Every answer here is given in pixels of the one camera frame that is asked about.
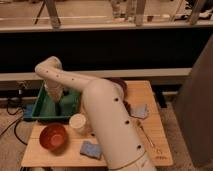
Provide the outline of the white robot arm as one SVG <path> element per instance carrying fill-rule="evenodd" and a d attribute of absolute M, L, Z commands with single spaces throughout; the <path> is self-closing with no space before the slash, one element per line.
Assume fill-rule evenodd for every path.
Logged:
<path fill-rule="evenodd" d="M 123 103 L 124 92 L 110 80 L 67 72 L 57 57 L 49 57 L 35 67 L 51 96 L 61 96 L 61 88 L 82 93 L 82 103 L 109 171 L 157 171 L 144 148 Z"/>

